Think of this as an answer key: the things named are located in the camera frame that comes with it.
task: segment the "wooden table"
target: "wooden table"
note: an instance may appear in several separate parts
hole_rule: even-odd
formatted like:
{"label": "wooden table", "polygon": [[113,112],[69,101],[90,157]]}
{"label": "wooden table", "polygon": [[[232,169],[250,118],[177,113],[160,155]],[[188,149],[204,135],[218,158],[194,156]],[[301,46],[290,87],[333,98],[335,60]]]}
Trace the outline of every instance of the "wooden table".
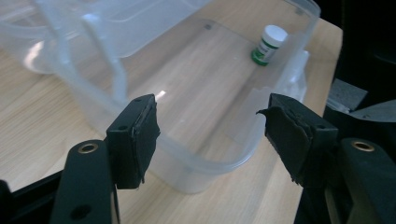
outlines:
{"label": "wooden table", "polygon": [[[257,42],[263,28],[258,18],[274,7],[276,0],[214,0],[197,15]],[[311,55],[304,104],[318,114],[341,36],[339,28],[319,20],[306,48]],[[0,50],[0,80],[0,178],[11,190],[62,170],[75,144],[103,138],[56,76],[29,72]],[[199,194],[180,193],[148,172],[139,190],[119,191],[120,214],[122,223],[291,223],[301,191],[263,137],[249,161]]]}

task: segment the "transparent plastic container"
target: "transparent plastic container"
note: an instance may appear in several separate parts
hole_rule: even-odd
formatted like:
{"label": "transparent plastic container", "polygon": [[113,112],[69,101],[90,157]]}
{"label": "transparent plastic container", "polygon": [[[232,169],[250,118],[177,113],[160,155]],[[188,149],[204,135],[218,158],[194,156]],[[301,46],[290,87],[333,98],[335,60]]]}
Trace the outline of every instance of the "transparent plastic container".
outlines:
{"label": "transparent plastic container", "polygon": [[208,0],[21,2],[41,19],[19,26],[2,12],[0,45],[16,34],[5,27],[35,29],[21,41],[41,43],[35,60],[49,70],[36,71],[64,80],[102,134],[130,100],[154,93],[162,133],[149,169],[182,192],[207,189],[251,157],[264,133],[256,112],[271,92],[304,99],[304,47],[319,15],[312,1],[279,1],[287,13],[262,22],[289,34],[266,67],[250,59],[258,43],[193,14]]}

